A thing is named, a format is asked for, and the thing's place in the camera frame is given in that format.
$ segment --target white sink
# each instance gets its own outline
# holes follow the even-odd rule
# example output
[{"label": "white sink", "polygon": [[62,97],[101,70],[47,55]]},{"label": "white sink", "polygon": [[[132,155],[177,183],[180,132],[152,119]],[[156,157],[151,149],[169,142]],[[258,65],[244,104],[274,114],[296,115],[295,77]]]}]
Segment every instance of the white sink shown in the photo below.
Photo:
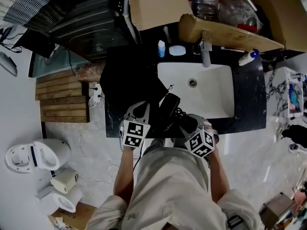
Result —
[{"label": "white sink", "polygon": [[187,114],[207,119],[235,115],[234,86],[229,66],[211,65],[205,68],[201,63],[160,63],[158,77],[167,88],[174,85],[169,92],[181,99],[179,107]]}]

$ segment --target wooden pallet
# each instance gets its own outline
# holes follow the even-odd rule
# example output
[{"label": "wooden pallet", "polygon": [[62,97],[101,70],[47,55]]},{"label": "wooden pallet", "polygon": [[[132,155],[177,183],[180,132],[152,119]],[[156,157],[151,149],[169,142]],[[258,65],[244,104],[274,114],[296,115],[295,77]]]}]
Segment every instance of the wooden pallet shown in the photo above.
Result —
[{"label": "wooden pallet", "polygon": [[79,82],[71,70],[36,80],[42,122],[88,123],[88,83]]}]

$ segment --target sink drain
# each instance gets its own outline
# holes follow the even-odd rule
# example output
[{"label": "sink drain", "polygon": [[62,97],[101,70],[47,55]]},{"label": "sink drain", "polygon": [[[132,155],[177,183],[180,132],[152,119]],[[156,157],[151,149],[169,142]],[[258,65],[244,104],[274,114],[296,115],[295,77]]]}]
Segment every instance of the sink drain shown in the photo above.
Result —
[{"label": "sink drain", "polygon": [[191,87],[191,88],[195,88],[196,85],[197,85],[197,81],[195,79],[189,79],[188,80],[188,85]]}]

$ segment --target toilet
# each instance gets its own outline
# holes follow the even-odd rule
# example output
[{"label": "toilet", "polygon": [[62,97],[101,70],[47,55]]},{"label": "toilet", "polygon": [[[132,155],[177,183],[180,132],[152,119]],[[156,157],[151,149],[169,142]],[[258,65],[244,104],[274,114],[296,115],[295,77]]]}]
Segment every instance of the toilet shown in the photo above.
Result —
[{"label": "toilet", "polygon": [[16,173],[30,173],[35,167],[55,171],[70,155],[71,149],[64,141],[40,139],[9,148],[5,154],[5,162],[7,167]]},{"label": "toilet", "polygon": [[47,216],[53,214],[58,208],[74,213],[78,202],[82,198],[82,192],[74,186],[67,194],[63,194],[53,186],[49,186],[40,192],[36,198],[38,199],[40,210]]}]

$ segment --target black countertop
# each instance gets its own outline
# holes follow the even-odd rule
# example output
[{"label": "black countertop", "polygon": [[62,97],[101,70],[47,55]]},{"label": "black countertop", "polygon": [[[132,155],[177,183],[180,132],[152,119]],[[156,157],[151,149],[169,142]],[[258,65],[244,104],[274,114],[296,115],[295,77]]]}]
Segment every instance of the black countertop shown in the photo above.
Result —
[{"label": "black countertop", "polygon": [[[158,58],[152,56],[152,64],[150,64],[149,68],[157,74],[157,65],[161,62],[201,63],[201,57],[195,57],[191,47],[187,47],[187,49],[187,54],[181,57],[166,56],[165,58]],[[219,134],[245,132],[266,127],[266,90],[261,58],[258,57],[240,67],[238,60],[243,55],[244,53],[220,49],[210,52],[212,64],[231,67],[234,84],[235,116],[209,120]],[[118,129],[124,113],[112,108],[107,99],[105,113],[107,137],[118,138]],[[158,103],[151,104],[149,124],[152,125],[155,122],[157,113]],[[158,125],[154,125],[154,127],[155,129],[150,130],[147,138],[176,138],[183,136],[179,128],[175,126],[172,126],[167,131],[159,130]]]}]

